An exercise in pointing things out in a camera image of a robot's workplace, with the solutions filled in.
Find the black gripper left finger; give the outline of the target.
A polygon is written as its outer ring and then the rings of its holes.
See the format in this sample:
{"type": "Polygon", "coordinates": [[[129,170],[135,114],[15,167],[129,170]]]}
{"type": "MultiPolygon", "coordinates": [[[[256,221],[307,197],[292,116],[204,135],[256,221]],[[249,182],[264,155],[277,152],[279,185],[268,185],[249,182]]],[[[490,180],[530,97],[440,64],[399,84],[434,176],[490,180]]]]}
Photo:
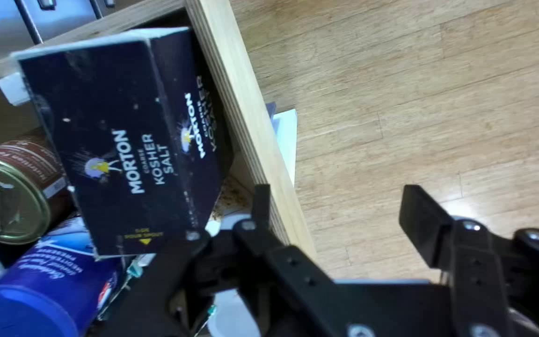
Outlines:
{"type": "Polygon", "coordinates": [[[243,298],[262,337],[344,337],[343,318],[329,311],[337,286],[277,238],[270,197],[256,185],[251,215],[217,236],[169,240],[94,337],[195,337],[223,290],[243,298]]]}

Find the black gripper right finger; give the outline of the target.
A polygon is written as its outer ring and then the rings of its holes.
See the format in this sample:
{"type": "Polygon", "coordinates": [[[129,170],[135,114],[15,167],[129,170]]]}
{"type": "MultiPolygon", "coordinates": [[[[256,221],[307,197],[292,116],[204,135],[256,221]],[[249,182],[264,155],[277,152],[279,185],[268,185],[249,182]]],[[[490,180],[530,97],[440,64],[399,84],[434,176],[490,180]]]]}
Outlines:
{"type": "Polygon", "coordinates": [[[447,213],[421,185],[404,185],[399,225],[446,275],[457,337],[539,337],[539,228],[511,238],[447,213]]]}

